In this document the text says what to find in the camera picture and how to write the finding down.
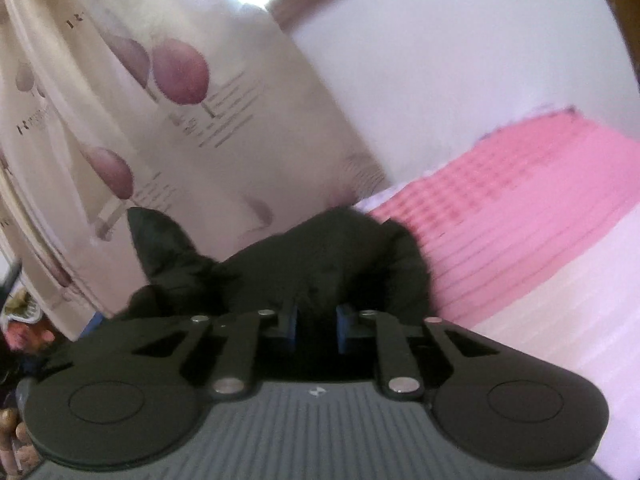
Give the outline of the beige leaf print curtain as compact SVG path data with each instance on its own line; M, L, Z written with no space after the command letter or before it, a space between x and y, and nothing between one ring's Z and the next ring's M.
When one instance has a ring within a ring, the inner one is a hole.
M1 0L1 247L67 338L143 282L131 207L223 259L387 183L260 6Z

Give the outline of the black garment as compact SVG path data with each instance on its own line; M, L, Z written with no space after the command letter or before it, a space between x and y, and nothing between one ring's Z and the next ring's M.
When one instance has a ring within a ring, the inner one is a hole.
M411 232L335 207L227 260L198 252L175 220L134 207L127 220L146 280L111 325L136 318L220 318L296 309L322 338L337 308L388 312L406 325L433 315L431 272Z

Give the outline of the pink lilac checked bed sheet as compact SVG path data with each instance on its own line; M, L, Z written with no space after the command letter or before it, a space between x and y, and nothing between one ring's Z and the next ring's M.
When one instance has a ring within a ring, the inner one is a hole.
M413 232L446 320L581 374L610 422L594 460L639 474L639 143L572 110L499 129L359 204Z

